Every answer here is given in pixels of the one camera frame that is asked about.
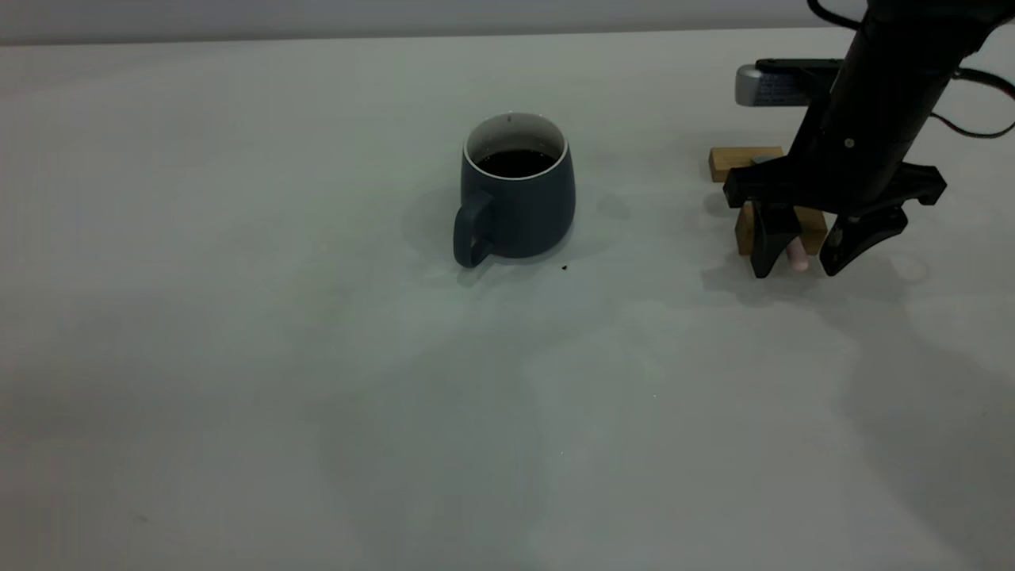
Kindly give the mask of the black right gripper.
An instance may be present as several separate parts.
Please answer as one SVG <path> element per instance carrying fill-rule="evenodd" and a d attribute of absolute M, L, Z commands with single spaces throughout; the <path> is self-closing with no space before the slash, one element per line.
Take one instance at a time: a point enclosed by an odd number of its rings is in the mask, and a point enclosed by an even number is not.
<path fill-rule="evenodd" d="M 852 213 L 884 199 L 955 71 L 979 48 L 979 37 L 970 33 L 858 33 L 838 70 L 830 59 L 758 60 L 738 68 L 738 105 L 808 108 L 787 155 L 736 167 L 722 187 L 733 209 L 748 200 L 784 203 L 752 202 L 755 278 L 766 278 L 801 236 L 791 205 Z M 819 253 L 825 274 L 840 274 L 908 224 L 902 207 L 838 216 Z"/>

